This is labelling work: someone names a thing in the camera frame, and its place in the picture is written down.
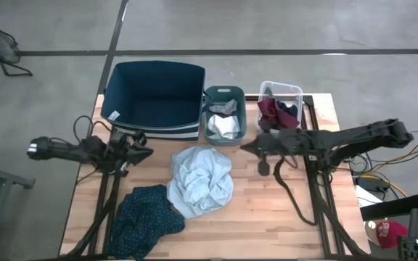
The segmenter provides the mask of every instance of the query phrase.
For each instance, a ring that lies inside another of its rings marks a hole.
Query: teal storage bin
[[[209,105],[226,104],[232,99],[237,101],[237,111],[234,112],[238,117],[239,130],[238,136],[234,139],[227,138],[209,138],[214,132],[208,129],[209,119],[214,115],[209,109],[205,111],[205,128],[204,137],[206,140],[214,146],[235,146],[241,143],[246,134],[246,103],[245,92],[236,86],[212,86],[206,90],[207,95],[210,97]]]

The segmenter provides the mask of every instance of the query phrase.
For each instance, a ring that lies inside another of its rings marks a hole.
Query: polka dot fabric
[[[119,205],[108,254],[143,260],[161,236],[184,228],[184,217],[171,210],[165,186],[135,188]]]

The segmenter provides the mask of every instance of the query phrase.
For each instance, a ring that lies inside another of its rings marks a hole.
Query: gray cloth
[[[208,121],[208,129],[209,131],[214,132],[214,135],[211,135],[210,138],[234,139],[240,132],[238,117],[230,116],[222,118],[218,115],[212,115]]]
[[[237,101],[232,99],[224,105],[215,104],[209,107],[209,110],[214,113],[221,113],[225,115],[230,115],[233,112],[237,111]]]
[[[194,146],[172,156],[167,198],[186,218],[225,206],[233,196],[231,160],[214,148]]]

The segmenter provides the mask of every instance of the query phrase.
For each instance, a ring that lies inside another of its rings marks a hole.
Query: maroon cloth
[[[407,236],[407,228],[396,221],[380,222],[376,229],[378,244],[383,249],[396,247],[398,236]]]
[[[275,99],[264,99],[258,102],[259,110],[262,113],[262,121],[270,123],[272,128],[296,128],[299,125],[298,119],[282,111]]]

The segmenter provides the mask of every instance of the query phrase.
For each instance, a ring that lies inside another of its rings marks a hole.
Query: yellow cable
[[[375,173],[375,172],[377,172],[379,169],[381,169],[382,167],[384,167],[384,166],[388,165],[388,163],[391,163],[391,162],[395,162],[395,161],[398,161],[398,160],[405,159],[405,158],[407,158],[407,157],[409,157],[409,156],[411,156],[411,155],[414,155],[414,154],[418,154],[418,150],[413,151],[413,152],[411,152],[411,153],[409,153],[409,154],[406,154],[406,155],[400,156],[400,157],[396,157],[396,158],[394,158],[394,159],[390,159],[390,160],[388,160],[387,162],[385,162],[385,163],[381,164],[380,166],[376,167],[375,169],[370,170],[370,171],[369,171],[369,172],[367,172],[367,173],[364,173],[363,175],[368,175],[368,174]]]
[[[406,194],[406,192],[404,192],[400,187],[398,187],[397,185],[395,185],[394,183],[392,183],[392,182],[390,182],[390,181],[386,181],[384,178],[378,178],[378,177],[374,177],[374,176],[371,176],[371,175],[361,175],[361,176],[359,176],[360,178],[373,178],[373,179],[377,179],[377,180],[380,180],[380,181],[384,181],[384,182],[386,182],[386,183],[388,183],[388,185],[390,185],[390,186],[392,186],[393,188],[395,188],[395,189],[397,189],[401,194],[403,194],[405,197],[407,197],[407,194]]]

